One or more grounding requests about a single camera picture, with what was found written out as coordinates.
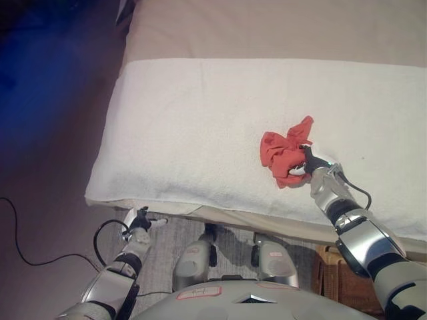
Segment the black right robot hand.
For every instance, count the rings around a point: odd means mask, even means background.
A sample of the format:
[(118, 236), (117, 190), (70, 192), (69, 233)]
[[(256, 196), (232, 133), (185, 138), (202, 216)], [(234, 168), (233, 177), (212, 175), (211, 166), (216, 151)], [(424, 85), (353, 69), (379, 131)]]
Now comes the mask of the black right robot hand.
[(321, 152), (316, 144), (300, 145), (299, 150), (303, 151), (305, 159), (302, 163), (295, 165), (289, 170), (290, 175), (311, 175), (316, 169), (330, 168), (333, 164), (336, 163), (336, 160), (334, 160), (331, 156)]

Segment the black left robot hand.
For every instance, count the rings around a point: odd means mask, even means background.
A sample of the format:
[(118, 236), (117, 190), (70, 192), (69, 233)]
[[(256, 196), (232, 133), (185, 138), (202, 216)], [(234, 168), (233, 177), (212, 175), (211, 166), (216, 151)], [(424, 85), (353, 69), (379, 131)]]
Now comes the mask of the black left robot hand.
[(135, 228), (143, 228), (148, 231), (150, 228), (163, 227), (167, 224), (167, 219), (149, 218), (147, 216), (148, 213), (150, 211), (147, 206), (141, 209), (131, 208), (123, 221), (124, 225), (122, 226), (121, 234), (125, 237)]

